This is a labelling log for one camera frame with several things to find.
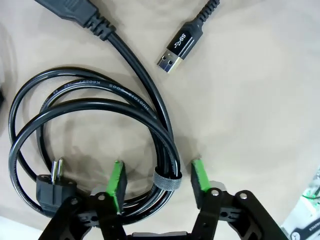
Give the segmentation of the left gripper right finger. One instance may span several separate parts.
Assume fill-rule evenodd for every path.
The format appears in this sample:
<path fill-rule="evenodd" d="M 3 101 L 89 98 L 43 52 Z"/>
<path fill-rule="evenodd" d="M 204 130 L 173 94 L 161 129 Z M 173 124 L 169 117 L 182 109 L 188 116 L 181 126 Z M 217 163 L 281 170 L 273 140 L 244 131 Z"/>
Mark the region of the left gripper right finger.
<path fill-rule="evenodd" d="M 249 190 L 235 195 L 212 186 L 203 161 L 191 162 L 191 185 L 199 214 L 190 234 L 192 240 L 213 240 L 219 221 L 227 222 L 241 240 L 286 240 L 287 237 Z"/>

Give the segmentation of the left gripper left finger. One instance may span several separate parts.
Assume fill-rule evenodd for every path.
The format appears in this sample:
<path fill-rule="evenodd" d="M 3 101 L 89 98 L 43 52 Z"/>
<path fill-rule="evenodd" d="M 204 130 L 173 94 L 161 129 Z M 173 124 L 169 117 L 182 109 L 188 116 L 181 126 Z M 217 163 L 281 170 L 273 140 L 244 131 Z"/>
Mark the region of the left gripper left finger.
<path fill-rule="evenodd" d="M 127 183 L 125 164 L 116 161 L 107 185 L 81 196 L 77 183 L 62 175 L 62 162 L 54 161 L 50 175 L 37 176 L 37 201 L 51 218 L 39 238 L 82 240 L 97 227 L 105 240 L 127 239 L 120 217 Z"/>

